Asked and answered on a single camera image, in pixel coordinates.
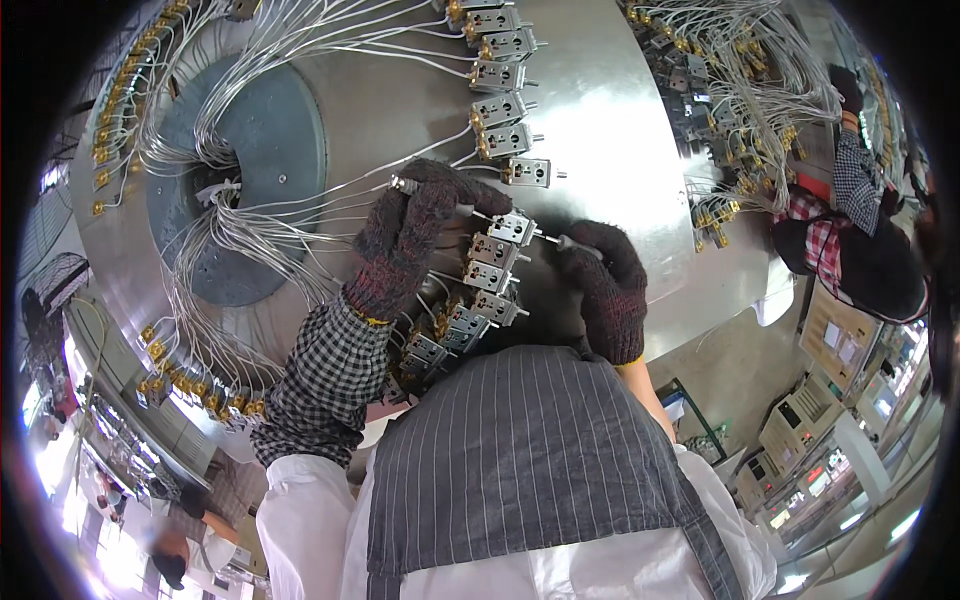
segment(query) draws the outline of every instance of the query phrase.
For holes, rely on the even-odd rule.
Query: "circular metal plate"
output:
[[[164,114],[158,127],[163,138],[174,146],[193,148],[197,113],[237,56],[217,60],[190,80]],[[246,85],[220,119],[217,133],[240,162],[240,207],[302,200],[323,190],[324,128],[313,94],[292,66],[272,69]],[[172,268],[183,246],[184,230],[206,210],[196,192],[235,175],[235,171],[215,171],[198,163],[182,167],[176,177],[148,176],[150,229],[168,267]],[[309,208],[320,201],[315,198],[295,208],[265,206],[257,212],[292,223],[302,215],[278,213]],[[301,249],[283,251],[298,261],[304,254]],[[202,250],[193,273],[193,293],[220,306],[259,302],[283,283],[283,276],[267,265],[213,242]]]

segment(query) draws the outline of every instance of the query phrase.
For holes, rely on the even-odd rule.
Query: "checkered sleeve cover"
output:
[[[860,148],[859,136],[847,129],[840,131],[840,140],[837,142],[833,189],[837,208],[873,237],[880,197],[876,170],[869,153]]]
[[[342,294],[300,326],[283,377],[267,392],[267,422],[251,434],[264,466],[316,454],[346,468],[363,440],[367,404],[381,398],[389,325],[370,325]]]

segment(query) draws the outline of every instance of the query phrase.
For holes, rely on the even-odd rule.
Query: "striped apron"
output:
[[[388,428],[373,477],[371,600],[420,569],[664,527],[683,529],[715,598],[743,596],[670,441],[596,355],[472,359]]]

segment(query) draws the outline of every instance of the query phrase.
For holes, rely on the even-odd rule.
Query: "red checkered cloth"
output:
[[[786,212],[774,215],[774,225],[785,219],[808,221],[829,212],[828,204],[806,194],[791,194]],[[827,289],[840,292],[840,240],[837,231],[853,225],[845,217],[830,217],[806,228],[806,266],[817,274]]]

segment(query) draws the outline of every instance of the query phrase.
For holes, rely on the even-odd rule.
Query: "factory floor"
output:
[[[799,277],[792,305],[773,324],[761,327],[753,308],[747,308],[649,364],[655,389],[677,377],[712,427],[731,420],[724,444],[729,454],[756,447],[770,404],[809,369],[810,358],[797,344],[805,286],[806,277]],[[704,433],[687,409],[678,441]]]

